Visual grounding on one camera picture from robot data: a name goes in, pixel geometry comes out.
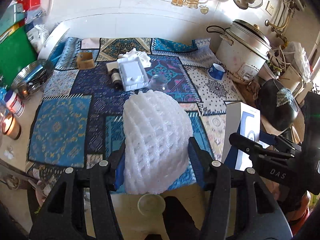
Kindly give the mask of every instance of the rice cooker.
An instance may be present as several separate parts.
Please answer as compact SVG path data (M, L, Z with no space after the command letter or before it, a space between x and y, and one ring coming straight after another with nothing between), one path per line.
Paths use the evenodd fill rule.
M252 81L268 60L271 49L268 39L256 27L239 19L220 37L216 57L230 71L231 79L239 83Z

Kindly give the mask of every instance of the patchwork tablecloth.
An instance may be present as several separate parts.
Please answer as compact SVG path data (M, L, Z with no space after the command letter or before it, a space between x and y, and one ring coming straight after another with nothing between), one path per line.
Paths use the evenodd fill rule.
M91 168L120 147L123 104L138 91L114 89L106 63L133 48L149 54L152 65L146 72L150 78L155 74L167 77L165 93L188 112L200 147L220 160L226 103L241 99L227 73L222 81L207 74L212 63L220 63L209 44L210 39L187 45L158 38L68 38L30 132L27 173L54 184L66 167ZM76 69L76 55L82 51L93 53L94 69ZM189 164L169 189L195 182Z

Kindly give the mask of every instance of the foam fruit net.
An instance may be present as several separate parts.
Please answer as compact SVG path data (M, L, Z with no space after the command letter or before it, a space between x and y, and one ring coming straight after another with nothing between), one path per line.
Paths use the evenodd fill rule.
M123 127L126 192L164 192L188 165L188 114L163 92L140 91L124 103Z

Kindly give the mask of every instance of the electrical socket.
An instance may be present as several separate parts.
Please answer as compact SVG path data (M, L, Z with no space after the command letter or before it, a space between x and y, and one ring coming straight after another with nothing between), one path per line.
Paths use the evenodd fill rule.
M270 15L272 15L274 8L275 8L275 7L271 4L271 2L268 1L267 7L266 7L266 11L267 11Z

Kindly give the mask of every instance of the blue and white cup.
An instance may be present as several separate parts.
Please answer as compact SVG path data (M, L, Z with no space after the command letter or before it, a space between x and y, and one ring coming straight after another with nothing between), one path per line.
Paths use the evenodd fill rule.
M209 76L216 80L222 80L224 73L224 68L219 64L213 63L212 67L208 69Z

